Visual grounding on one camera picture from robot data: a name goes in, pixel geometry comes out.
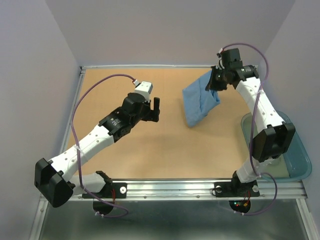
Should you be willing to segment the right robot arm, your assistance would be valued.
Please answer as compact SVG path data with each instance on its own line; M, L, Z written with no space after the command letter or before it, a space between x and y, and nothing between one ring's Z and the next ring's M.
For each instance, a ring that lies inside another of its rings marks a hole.
M286 153L296 128L279 116L263 90L258 71L244 65L238 48L221 49L219 62L212 67L206 90L223 91L228 85L241 95L251 114L249 156L236 170L229 182L217 182L214 195L219 198L241 197L247 193L259 196L256 180L265 174L266 167Z

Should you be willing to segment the translucent teal plastic bin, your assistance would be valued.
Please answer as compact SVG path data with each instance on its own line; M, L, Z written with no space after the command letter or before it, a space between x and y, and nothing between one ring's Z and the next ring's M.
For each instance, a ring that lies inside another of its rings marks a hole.
M277 113L286 123L292 122L285 113L281 111L277 111ZM247 113L242 117L240 125L248 149L251 123L251 113ZM295 132L287 152L274 159L262 172L270 173L277 183L300 181L311 174L312 163L297 132Z

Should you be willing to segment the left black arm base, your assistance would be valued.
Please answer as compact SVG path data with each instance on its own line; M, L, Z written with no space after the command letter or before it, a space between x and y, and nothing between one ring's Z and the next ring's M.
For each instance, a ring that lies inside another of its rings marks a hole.
M127 183L125 182L106 183L99 192L85 192L81 197L93 199L92 208L96 216L121 218L129 214L129 210L117 202L127 197Z

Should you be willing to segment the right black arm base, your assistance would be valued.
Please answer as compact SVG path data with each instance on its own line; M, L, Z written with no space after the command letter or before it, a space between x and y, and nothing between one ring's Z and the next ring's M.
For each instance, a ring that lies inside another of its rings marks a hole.
M251 198L260 196L256 181L236 183L235 181L216 182L211 194L217 198L229 198L229 206L236 213L247 214L251 209Z

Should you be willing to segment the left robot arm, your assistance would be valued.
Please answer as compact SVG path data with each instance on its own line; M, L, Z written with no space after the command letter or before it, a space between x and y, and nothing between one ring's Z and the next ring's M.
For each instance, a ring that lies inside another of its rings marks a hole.
M160 98L150 100L149 93L130 92L122 105L101 119L75 145L61 154L35 164L34 185L54 208L64 205L72 196L83 193L82 181L75 173L103 149L126 136L140 122L155 122L160 118Z

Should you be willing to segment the blue long sleeve shirt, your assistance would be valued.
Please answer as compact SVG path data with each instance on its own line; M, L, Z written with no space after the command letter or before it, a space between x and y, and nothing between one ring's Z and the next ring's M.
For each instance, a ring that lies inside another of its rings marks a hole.
M212 70L206 72L182 90L185 120L189 128L196 126L220 104L218 92L206 90L211 73Z

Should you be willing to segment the aluminium mounting rail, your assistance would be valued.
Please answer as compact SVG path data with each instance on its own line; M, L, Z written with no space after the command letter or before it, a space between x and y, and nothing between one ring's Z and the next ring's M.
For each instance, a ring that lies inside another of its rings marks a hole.
M273 206L240 216L211 194L212 179L130 180L119 203L122 218L96 216L93 202L75 196L59 208L39 203L32 240L308 240L300 182L281 183Z

